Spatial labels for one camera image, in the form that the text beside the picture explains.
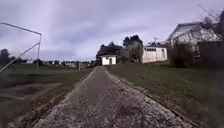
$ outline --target cloud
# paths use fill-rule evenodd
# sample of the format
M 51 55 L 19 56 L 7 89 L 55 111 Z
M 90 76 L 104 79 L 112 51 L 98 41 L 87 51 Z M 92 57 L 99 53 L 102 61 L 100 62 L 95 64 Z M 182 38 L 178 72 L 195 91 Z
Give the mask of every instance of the cloud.
M 43 33 L 41 59 L 90 60 L 101 44 L 122 44 L 125 36 L 139 34 L 146 44 L 165 40 L 181 22 L 201 20 L 209 11 L 223 9 L 223 0 L 1 0 L 0 21 Z M 0 26 L 0 48 L 14 54 L 35 44 L 38 37 Z M 36 57 L 32 50 L 26 57 Z

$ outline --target lawn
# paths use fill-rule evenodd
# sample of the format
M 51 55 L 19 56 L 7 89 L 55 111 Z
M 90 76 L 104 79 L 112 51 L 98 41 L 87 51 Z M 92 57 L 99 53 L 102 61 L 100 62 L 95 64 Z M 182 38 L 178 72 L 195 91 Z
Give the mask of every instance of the lawn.
M 224 122 L 224 70 L 121 64 L 110 72 L 141 86 L 161 104 L 200 127 Z
M 0 127 L 18 120 L 17 127 L 32 125 L 72 90 L 91 69 L 32 66 L 10 67 L 0 73 Z

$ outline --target small white shed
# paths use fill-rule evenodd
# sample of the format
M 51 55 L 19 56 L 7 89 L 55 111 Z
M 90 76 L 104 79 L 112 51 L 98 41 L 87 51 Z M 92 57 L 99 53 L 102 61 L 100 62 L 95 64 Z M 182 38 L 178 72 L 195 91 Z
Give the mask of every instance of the small white shed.
M 103 55 L 101 56 L 102 65 L 116 64 L 116 55 Z
M 144 47 L 142 63 L 150 63 L 167 60 L 167 49 L 165 47 Z

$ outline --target dirt path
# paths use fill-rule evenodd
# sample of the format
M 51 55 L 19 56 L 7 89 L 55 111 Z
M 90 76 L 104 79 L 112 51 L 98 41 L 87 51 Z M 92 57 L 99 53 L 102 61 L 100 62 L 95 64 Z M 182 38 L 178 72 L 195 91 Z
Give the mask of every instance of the dirt path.
M 192 127 L 103 67 L 89 76 L 35 128 Z

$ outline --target metal pole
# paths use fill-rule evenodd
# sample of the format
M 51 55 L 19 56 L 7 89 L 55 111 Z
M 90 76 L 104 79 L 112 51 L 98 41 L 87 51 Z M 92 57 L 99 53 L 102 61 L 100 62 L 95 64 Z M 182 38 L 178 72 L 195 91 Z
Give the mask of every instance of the metal pole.
M 40 35 L 40 40 L 39 40 L 39 45 L 38 45 L 38 49 L 37 49 L 37 70 L 39 69 L 39 60 L 40 60 L 40 44 L 41 44 L 41 37 L 42 35 Z
M 40 44 L 41 44 L 41 37 L 42 37 L 42 34 L 41 33 L 36 32 L 36 31 L 33 31 L 33 30 L 30 30 L 30 29 L 22 28 L 22 27 L 19 27 L 19 26 L 16 26 L 16 25 L 12 25 L 12 24 L 9 24 L 9 23 L 6 23 L 6 22 L 1 22 L 0 21 L 0 24 L 6 25 L 6 26 L 10 26 L 10 27 L 13 27 L 13 28 L 17 28 L 17 29 L 20 29 L 20 30 L 23 30 L 23 31 L 31 32 L 31 33 L 34 33 L 34 34 L 37 34 L 37 35 L 40 36 L 40 40 L 39 40 L 39 42 L 37 44 L 33 45 L 31 48 L 29 48 L 28 50 L 26 50 L 25 52 L 23 52 L 22 54 L 20 54 L 17 58 L 15 58 L 11 62 L 9 62 L 5 67 L 3 67 L 2 69 L 0 69 L 0 72 L 2 72 L 3 70 L 5 70 L 9 65 L 11 65 L 14 61 L 16 61 L 19 57 L 21 57 L 22 55 L 24 55 L 26 52 L 30 51 L 32 48 L 34 48 L 37 45 L 38 45 L 37 59 L 39 59 Z

